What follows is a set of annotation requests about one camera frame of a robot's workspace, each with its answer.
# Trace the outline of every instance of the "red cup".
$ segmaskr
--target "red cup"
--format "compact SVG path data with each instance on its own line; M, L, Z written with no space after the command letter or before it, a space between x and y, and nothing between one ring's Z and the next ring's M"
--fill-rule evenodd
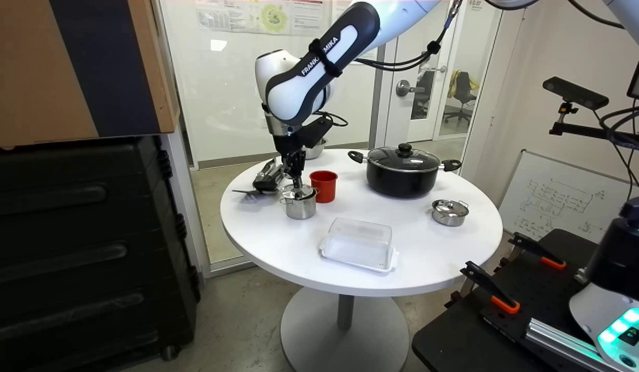
M316 171L310 174L310 184L317 189L317 202L330 203L335 200L335 181L338 175L329 171Z

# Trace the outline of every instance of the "cardboard box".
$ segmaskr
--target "cardboard box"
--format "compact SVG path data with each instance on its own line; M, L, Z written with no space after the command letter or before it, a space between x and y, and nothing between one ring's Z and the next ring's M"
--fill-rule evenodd
M179 104L157 9L0 0L0 147L174 132Z

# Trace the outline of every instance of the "small pot lid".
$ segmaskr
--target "small pot lid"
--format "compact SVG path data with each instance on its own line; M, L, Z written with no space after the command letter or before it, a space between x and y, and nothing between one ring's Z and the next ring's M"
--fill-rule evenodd
M309 184L303 184L301 190L294 190L293 184L288 184L284 186L280 190L283 198L294 199L294 200L304 200L306 198L312 197L315 193L315 189L312 188Z
M441 163L434 155L414 149L410 144L376 148L367 153L367 160L380 167L403 172L429 172Z
M469 213L469 205L463 201L435 200L432 203L435 212L449 217L464 217Z

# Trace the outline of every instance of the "black cooking pot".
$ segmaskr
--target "black cooking pot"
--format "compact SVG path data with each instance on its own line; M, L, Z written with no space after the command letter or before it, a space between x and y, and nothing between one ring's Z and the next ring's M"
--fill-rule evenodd
M410 144L380 147L364 157L349 151L357 163L367 159L367 183L379 193L398 198L416 198L430 192L437 182L437 172L451 172L461 167L459 160L444 160L428 152L414 149Z

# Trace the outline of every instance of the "green light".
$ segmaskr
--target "green light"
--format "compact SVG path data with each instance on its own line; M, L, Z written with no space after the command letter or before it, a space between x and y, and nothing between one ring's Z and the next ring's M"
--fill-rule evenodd
M639 321L639 308L629 309L623 316L624 320L630 323L636 323Z
M602 334L600 334L600 339L610 344L615 341L615 335L609 332L609 330L605 330Z
M618 320L615 320L615 322L611 325L611 328L613 328L615 333L622 334L623 332L629 329L629 326L618 319Z

